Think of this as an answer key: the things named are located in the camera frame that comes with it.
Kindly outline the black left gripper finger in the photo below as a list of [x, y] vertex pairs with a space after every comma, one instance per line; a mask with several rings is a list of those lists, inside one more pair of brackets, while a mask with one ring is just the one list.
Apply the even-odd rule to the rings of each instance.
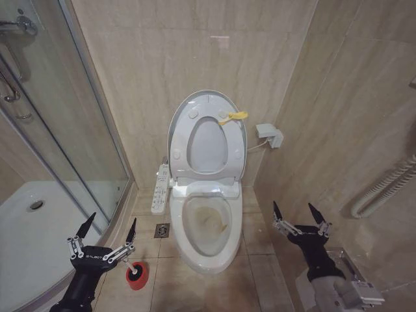
[[93, 213], [88, 219], [81, 224], [81, 227], [78, 229], [77, 233], [74, 237], [68, 237], [66, 242], [68, 244], [70, 259], [82, 259], [84, 257], [84, 244], [83, 239], [86, 237], [88, 233], [96, 213]]
[[104, 255], [104, 261], [108, 263], [118, 262], [126, 257], [128, 257], [130, 254], [132, 254], [135, 251], [135, 246], [133, 244], [133, 241], [136, 236], [136, 223], [137, 219], [134, 218], [134, 221], [130, 227], [130, 230], [127, 234], [127, 238], [125, 240], [125, 243], [112, 252]]

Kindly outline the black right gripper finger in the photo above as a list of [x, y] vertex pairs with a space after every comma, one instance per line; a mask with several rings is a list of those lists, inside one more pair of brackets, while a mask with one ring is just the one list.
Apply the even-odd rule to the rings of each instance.
[[330, 228], [332, 226], [332, 223], [327, 222], [321, 212], [315, 208], [311, 203], [308, 203], [309, 209], [311, 211], [311, 214], [315, 220], [315, 222], [318, 225], [318, 234], [319, 235], [329, 235], [330, 234]]
[[299, 229], [283, 219], [280, 209], [275, 201], [273, 201], [273, 216], [274, 221], [272, 225], [283, 235], [287, 236], [291, 234], [293, 236], [297, 236], [300, 233]]

